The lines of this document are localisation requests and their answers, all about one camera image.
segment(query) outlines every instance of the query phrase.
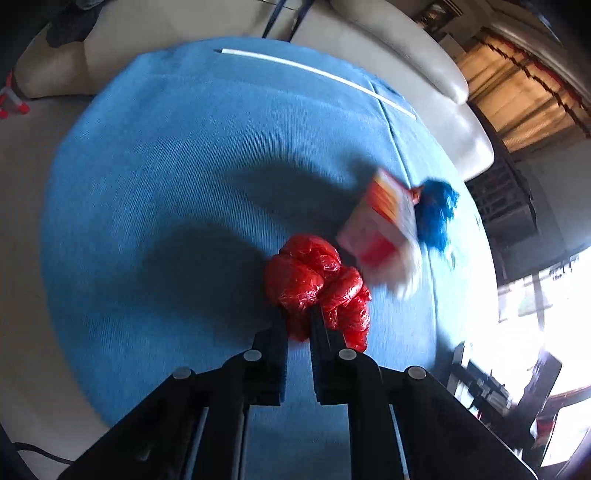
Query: sofa armrest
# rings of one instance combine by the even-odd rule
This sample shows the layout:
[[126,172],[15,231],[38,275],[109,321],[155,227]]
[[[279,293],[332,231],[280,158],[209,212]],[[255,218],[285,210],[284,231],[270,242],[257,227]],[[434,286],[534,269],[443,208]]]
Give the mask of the sofa armrest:
[[386,0],[330,0],[347,20],[368,31],[415,67],[442,94],[461,105],[468,84],[449,55],[415,22]]

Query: crumpled red plastic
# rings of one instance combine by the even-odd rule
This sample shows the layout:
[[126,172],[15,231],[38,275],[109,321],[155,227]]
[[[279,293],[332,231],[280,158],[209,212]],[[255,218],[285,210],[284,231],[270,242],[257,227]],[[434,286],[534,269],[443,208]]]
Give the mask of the crumpled red plastic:
[[273,304],[287,310],[289,336],[309,338],[306,309],[320,303],[326,327],[341,330],[348,348],[364,352],[371,294],[357,269],[341,265],[335,248],[314,235],[293,236],[279,252],[265,269],[265,289]]

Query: blue crumpled object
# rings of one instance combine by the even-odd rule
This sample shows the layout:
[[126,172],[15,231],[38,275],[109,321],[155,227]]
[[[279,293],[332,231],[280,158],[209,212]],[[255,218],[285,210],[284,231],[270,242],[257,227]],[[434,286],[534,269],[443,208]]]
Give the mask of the blue crumpled object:
[[414,208],[417,239],[445,254],[449,246],[447,223],[453,219],[459,194],[446,181],[426,180],[422,187],[421,198]]

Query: dark blue strap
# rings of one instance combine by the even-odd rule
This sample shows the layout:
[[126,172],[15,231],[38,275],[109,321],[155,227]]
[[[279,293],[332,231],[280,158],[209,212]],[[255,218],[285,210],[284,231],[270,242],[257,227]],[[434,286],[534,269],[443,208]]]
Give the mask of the dark blue strap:
[[263,38],[267,37],[267,35],[271,31],[271,29],[273,28],[273,25],[275,25],[275,21],[277,20],[277,17],[279,17],[279,13],[283,9],[285,2],[287,2],[287,0],[279,0],[277,2],[275,9],[273,10],[273,13],[271,14],[271,18],[267,22],[267,26],[265,27],[265,31],[263,32],[263,35],[262,35]]
[[297,19],[295,21],[294,27],[291,29],[290,38],[288,40],[289,42],[296,34],[296,31],[297,31],[298,27],[300,26],[301,21],[304,19],[304,17],[306,16],[306,13],[308,13],[308,10],[310,9],[310,7],[312,6],[313,3],[314,3],[314,0],[306,0],[306,3],[304,3],[304,5],[301,6],[300,11],[297,13]]

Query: brown curtain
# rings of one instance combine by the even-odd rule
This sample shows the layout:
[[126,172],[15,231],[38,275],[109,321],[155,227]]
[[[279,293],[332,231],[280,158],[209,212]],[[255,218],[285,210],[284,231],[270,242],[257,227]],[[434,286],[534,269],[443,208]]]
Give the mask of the brown curtain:
[[458,66],[468,82],[469,100],[510,152],[573,127],[575,136],[591,137],[589,109],[569,84],[509,41],[487,34],[479,42]]

